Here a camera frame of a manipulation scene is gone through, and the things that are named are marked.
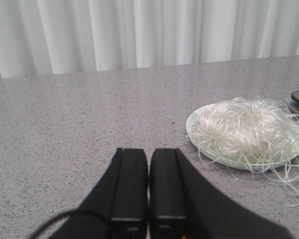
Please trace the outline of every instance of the curtain fold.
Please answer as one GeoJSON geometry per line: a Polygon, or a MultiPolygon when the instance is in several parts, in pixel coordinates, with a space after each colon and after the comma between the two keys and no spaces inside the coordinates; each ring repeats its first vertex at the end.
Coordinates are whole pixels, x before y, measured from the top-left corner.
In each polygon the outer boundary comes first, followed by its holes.
{"type": "Polygon", "coordinates": [[[0,76],[299,55],[299,0],[0,0],[0,76]]]}

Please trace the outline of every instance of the white plate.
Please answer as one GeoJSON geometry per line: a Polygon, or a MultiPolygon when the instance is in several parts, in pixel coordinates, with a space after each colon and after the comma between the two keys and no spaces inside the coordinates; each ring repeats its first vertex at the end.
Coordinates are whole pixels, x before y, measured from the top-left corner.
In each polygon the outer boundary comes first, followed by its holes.
{"type": "MultiPolygon", "coordinates": [[[[215,104],[211,104],[211,105],[207,105],[204,106],[202,108],[197,109],[194,114],[200,114],[202,113],[204,110],[209,109],[211,107],[213,107],[215,104]]],[[[187,122],[186,122],[186,130],[187,133],[191,133],[191,127],[193,126],[193,121],[191,119],[191,116],[189,116],[187,122]]],[[[192,139],[190,139],[190,141],[192,142],[192,144],[194,144],[194,146],[202,153],[204,154],[206,157],[210,158],[211,160],[216,160],[218,157],[213,154],[212,152],[209,152],[207,150],[205,150],[203,147],[201,147],[200,145],[198,145],[197,143],[195,143],[192,139]]],[[[259,165],[259,164],[247,164],[247,163],[237,163],[233,160],[230,159],[218,159],[216,161],[217,163],[232,167],[232,168],[237,168],[237,169],[242,169],[242,170],[249,170],[250,171],[250,167],[253,171],[263,171],[263,167],[266,168],[266,166],[268,166],[268,164],[264,164],[264,165],[259,165]]],[[[280,162],[275,163],[272,165],[273,168],[278,168],[281,167],[283,164],[281,164],[280,162]]]]}

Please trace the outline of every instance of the white plastic strands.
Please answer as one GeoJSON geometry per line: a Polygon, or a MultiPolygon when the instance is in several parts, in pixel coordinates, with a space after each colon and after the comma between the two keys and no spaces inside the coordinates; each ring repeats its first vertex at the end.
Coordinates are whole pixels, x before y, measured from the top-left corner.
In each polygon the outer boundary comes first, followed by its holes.
{"type": "Polygon", "coordinates": [[[187,122],[187,138],[211,162],[263,173],[299,198],[299,115],[284,102],[235,98],[203,107],[187,122]],[[284,166],[283,172],[277,167],[284,166]],[[296,176],[290,172],[296,169],[296,176]],[[271,170],[276,178],[265,172],[271,170]]]}

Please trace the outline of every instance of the table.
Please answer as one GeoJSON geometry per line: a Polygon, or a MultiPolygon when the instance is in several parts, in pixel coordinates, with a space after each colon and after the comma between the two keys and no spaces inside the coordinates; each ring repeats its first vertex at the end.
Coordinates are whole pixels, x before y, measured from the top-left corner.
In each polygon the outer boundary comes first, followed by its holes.
{"type": "Polygon", "coordinates": [[[117,147],[180,148],[228,197],[289,228],[299,207],[249,172],[199,161],[186,141],[196,109],[235,97],[283,100],[299,90],[299,56],[0,79],[0,238],[24,238],[77,207],[117,147]]]}

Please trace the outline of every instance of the tangled white fibers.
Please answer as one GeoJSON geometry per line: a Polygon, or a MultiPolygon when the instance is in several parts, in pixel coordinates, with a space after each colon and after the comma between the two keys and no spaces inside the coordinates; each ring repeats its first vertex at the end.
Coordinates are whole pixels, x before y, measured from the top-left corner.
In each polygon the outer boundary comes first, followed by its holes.
{"type": "Polygon", "coordinates": [[[190,116],[187,138],[212,162],[263,173],[299,199],[299,115],[281,101],[221,101],[190,116]],[[265,172],[271,170],[275,178],[265,172]]]}

